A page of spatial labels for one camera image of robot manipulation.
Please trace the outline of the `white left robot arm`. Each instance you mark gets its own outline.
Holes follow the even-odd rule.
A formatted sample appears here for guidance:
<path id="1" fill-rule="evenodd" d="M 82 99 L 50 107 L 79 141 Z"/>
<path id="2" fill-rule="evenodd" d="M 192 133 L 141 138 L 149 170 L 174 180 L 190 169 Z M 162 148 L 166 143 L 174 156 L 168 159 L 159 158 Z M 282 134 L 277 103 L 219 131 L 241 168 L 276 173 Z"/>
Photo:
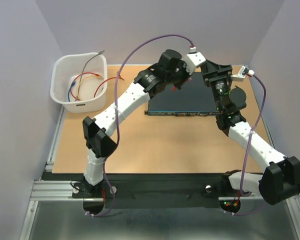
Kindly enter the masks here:
<path id="1" fill-rule="evenodd" d="M 87 166 L 82 181 L 85 193 L 90 197 L 101 193 L 105 162 L 119 145 L 111 138 L 113 133 L 120 132 L 119 125 L 138 107 L 163 92 L 167 85 L 180 89 L 205 60 L 196 51 L 182 56 L 168 49 L 157 63 L 140 71 L 121 96 L 115 95 L 108 108 L 93 118 L 87 116 L 83 120 L 87 148 Z"/>

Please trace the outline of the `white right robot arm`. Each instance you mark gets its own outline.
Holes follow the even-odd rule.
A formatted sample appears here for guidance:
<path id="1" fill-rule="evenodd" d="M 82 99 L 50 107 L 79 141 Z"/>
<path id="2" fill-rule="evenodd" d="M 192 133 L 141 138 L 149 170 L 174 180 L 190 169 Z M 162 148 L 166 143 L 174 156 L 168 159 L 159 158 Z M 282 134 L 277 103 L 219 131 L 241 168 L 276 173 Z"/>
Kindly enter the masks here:
<path id="1" fill-rule="evenodd" d="M 218 128 L 245 150 L 242 170 L 227 174 L 227 179 L 220 182 L 221 192 L 232 195 L 239 190 L 242 197 L 259 194 L 270 205 L 299 195 L 300 161 L 274 149 L 241 114 L 247 106 L 247 95 L 242 88 L 232 87 L 232 82 L 252 77 L 254 71 L 242 66 L 237 74 L 232 74 L 231 65 L 210 60 L 206 60 L 200 70 L 219 111 Z"/>

